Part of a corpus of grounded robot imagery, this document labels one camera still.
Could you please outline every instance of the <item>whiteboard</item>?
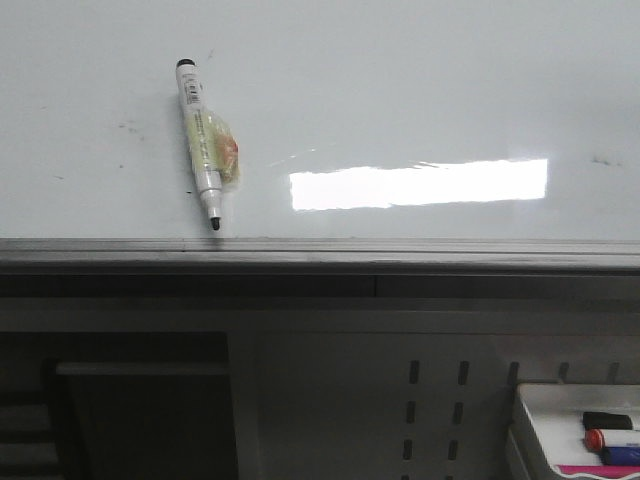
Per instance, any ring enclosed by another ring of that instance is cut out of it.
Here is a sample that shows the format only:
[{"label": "whiteboard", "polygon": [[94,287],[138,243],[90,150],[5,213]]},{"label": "whiteboard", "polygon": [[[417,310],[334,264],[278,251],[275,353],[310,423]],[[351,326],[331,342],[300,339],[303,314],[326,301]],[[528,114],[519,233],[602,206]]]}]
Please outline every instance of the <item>whiteboard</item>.
[{"label": "whiteboard", "polygon": [[[23,0],[5,238],[640,239],[635,0]],[[211,231],[174,68],[241,181]]]}]

